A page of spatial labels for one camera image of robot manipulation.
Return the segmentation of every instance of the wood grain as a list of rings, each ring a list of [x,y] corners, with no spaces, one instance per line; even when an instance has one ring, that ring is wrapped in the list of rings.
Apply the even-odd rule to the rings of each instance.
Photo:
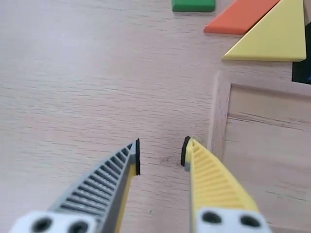
[[[122,232],[189,230],[186,135],[206,141],[219,70],[291,80],[290,63],[221,62],[238,36],[169,0],[0,1],[0,232],[141,139]]]
[[[212,118],[220,130],[212,131],[210,140],[224,147],[217,156],[277,232],[310,231],[311,87],[228,73],[219,79],[231,89],[227,83],[218,87],[226,88],[230,99]]]

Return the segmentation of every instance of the yellow tangram piece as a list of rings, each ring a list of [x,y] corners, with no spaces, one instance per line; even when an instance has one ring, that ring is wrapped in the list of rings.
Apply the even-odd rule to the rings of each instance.
[[[281,0],[224,60],[294,62],[306,59],[303,0]]]

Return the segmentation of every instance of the green tangram piece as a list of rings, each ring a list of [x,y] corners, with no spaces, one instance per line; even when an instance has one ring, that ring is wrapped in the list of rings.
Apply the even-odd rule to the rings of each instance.
[[[172,0],[173,11],[212,12],[215,0]]]

